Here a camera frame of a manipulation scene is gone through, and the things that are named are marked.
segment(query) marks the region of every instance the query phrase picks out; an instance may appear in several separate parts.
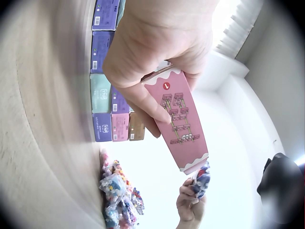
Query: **hand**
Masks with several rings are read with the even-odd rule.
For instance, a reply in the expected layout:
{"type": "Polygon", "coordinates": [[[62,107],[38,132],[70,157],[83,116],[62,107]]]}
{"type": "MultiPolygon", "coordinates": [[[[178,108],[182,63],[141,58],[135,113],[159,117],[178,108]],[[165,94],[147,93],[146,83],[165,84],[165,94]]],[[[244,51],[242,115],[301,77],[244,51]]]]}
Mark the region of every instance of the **hand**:
{"type": "Polygon", "coordinates": [[[178,213],[180,216],[181,227],[178,228],[188,228],[182,225],[190,224],[193,228],[196,228],[200,225],[200,222],[204,216],[204,210],[206,205],[206,196],[198,201],[195,198],[195,193],[190,185],[193,183],[192,179],[188,179],[180,187],[180,194],[178,196],[176,205],[178,213]]]}
{"type": "Polygon", "coordinates": [[[194,88],[211,47],[211,19],[218,1],[126,1],[102,68],[155,137],[160,131],[154,119],[170,123],[171,117],[140,80],[169,60],[194,88]]]}

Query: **finger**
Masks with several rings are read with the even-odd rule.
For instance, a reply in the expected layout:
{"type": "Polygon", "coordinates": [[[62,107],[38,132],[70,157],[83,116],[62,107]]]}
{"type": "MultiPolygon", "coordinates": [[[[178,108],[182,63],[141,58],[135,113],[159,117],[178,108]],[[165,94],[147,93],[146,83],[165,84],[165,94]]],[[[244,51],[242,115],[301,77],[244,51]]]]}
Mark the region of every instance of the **finger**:
{"type": "Polygon", "coordinates": [[[150,117],[161,122],[171,123],[169,113],[156,102],[141,83],[128,88],[118,88],[118,90],[127,100],[145,111],[150,117]]]}
{"type": "Polygon", "coordinates": [[[195,45],[189,48],[183,55],[169,59],[169,61],[184,71],[188,86],[192,91],[205,68],[206,58],[211,48],[211,41],[207,41],[204,44],[195,45]]]}
{"type": "Polygon", "coordinates": [[[183,200],[190,201],[189,203],[191,203],[191,202],[197,201],[198,199],[182,193],[178,196],[177,202],[182,202],[183,200]]]}
{"type": "Polygon", "coordinates": [[[138,117],[142,120],[144,126],[152,133],[152,135],[156,138],[159,138],[161,133],[159,128],[157,127],[155,120],[150,117],[145,111],[133,104],[131,101],[127,100],[127,103],[131,106],[135,113],[137,113],[138,117]]]}
{"type": "Polygon", "coordinates": [[[189,179],[187,179],[187,180],[183,183],[183,185],[184,185],[184,186],[189,186],[189,185],[192,185],[193,182],[194,182],[194,180],[189,178],[189,179]]]}
{"type": "Polygon", "coordinates": [[[179,191],[180,191],[180,194],[187,194],[189,196],[195,195],[193,189],[189,186],[188,187],[187,186],[181,186],[179,191]]]}
{"type": "Polygon", "coordinates": [[[133,24],[128,14],[120,21],[106,58],[103,72],[109,82],[134,105],[152,118],[170,123],[171,117],[140,83],[164,59],[145,31],[133,24]]]}

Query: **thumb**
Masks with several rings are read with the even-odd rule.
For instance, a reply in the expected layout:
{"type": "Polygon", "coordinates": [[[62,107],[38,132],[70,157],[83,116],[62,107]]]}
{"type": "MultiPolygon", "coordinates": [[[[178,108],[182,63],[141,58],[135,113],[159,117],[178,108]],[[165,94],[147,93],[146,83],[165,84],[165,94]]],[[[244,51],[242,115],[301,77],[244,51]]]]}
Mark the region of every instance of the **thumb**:
{"type": "Polygon", "coordinates": [[[135,25],[136,22],[128,20],[131,19],[124,15],[120,21],[103,63],[104,74],[126,100],[152,118],[170,123],[170,115],[140,83],[144,75],[154,71],[162,61],[162,56],[153,42],[150,42],[149,36],[145,35],[145,31],[135,25]]]}
{"type": "Polygon", "coordinates": [[[207,30],[200,40],[203,42],[190,47],[183,55],[169,59],[173,65],[184,71],[191,91],[204,71],[212,46],[212,30],[207,30]]]}

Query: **white wall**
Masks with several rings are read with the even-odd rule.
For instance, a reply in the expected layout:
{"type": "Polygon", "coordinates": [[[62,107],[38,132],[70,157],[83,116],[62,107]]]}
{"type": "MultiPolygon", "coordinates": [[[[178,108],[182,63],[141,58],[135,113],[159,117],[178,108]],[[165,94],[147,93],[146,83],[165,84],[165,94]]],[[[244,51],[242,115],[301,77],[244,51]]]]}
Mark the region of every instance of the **white wall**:
{"type": "Polygon", "coordinates": [[[265,30],[246,62],[250,72],[245,79],[270,115],[286,155],[296,160],[304,155],[305,147],[304,37],[279,9],[270,18],[266,29],[261,27],[249,36],[258,37],[265,30]]]}
{"type": "Polygon", "coordinates": [[[256,46],[261,41],[266,29],[268,28],[273,14],[274,4],[268,0],[264,0],[262,9],[254,23],[254,27],[252,28],[239,53],[237,54],[235,58],[236,60],[243,64],[249,60],[251,54],[254,52],[256,46]]]}

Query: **pink box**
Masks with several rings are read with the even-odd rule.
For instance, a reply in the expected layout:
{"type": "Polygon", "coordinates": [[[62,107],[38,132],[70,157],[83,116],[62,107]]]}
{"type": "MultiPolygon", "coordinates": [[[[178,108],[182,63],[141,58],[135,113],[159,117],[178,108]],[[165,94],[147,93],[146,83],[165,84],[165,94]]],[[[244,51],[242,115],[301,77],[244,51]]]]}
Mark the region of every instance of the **pink box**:
{"type": "Polygon", "coordinates": [[[121,142],[128,140],[129,131],[129,113],[128,114],[112,114],[112,141],[121,142]]]}
{"type": "Polygon", "coordinates": [[[183,71],[168,66],[141,82],[172,117],[168,125],[156,123],[180,171],[188,175],[198,170],[209,154],[183,71]]]}

